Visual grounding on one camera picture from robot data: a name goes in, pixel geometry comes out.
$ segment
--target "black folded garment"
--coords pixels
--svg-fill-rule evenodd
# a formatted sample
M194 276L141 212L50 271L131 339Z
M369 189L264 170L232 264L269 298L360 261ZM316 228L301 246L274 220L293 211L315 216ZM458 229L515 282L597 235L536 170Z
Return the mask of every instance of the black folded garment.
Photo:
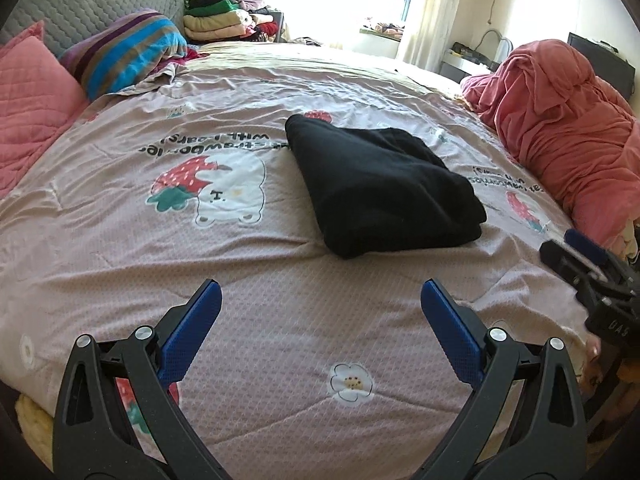
M199 7L209 7L213 4L218 4L222 0L189 0L189 9L197 9Z
M285 124L327 247L368 251L455 247L476 240L486 212L471 183L404 130Z

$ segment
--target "striped pillow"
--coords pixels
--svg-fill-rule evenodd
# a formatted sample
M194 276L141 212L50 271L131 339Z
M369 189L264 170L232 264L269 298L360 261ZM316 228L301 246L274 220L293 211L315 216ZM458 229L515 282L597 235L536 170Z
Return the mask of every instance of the striped pillow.
M186 54L187 43L174 23L145 9L67 49L60 63L93 101L139 83L161 61Z

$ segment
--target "pink pillow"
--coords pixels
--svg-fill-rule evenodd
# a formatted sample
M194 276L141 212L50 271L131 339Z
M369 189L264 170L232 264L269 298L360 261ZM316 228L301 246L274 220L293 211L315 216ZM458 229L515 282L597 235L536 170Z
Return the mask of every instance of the pink pillow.
M36 23L0 49L0 198L88 105L41 38Z

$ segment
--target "cream folded blanket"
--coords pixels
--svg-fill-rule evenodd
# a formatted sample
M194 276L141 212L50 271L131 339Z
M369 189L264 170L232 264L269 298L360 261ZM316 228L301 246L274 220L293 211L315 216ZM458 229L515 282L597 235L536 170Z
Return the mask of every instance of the cream folded blanket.
M209 32L220 30L221 28L232 27L233 25L250 25L253 22L246 10L230 10L224 14L196 18L195 16L185 16L184 26L193 32Z
M184 33L188 38L195 41L224 40L225 38L244 36L253 26L254 22L251 21L251 25L232 25L231 27L219 28L218 30L210 30L208 32L196 32L189 27L185 27Z
M261 23L271 23L273 16L270 14L251 14L251 19L254 20L256 25L260 25Z

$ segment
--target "headboard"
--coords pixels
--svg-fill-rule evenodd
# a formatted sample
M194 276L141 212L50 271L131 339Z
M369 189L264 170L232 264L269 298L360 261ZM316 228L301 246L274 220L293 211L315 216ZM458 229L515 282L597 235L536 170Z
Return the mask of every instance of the headboard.
M0 44L45 20L44 43L59 57L118 18L145 8L161 12L184 32L184 0L19 0L0 30Z

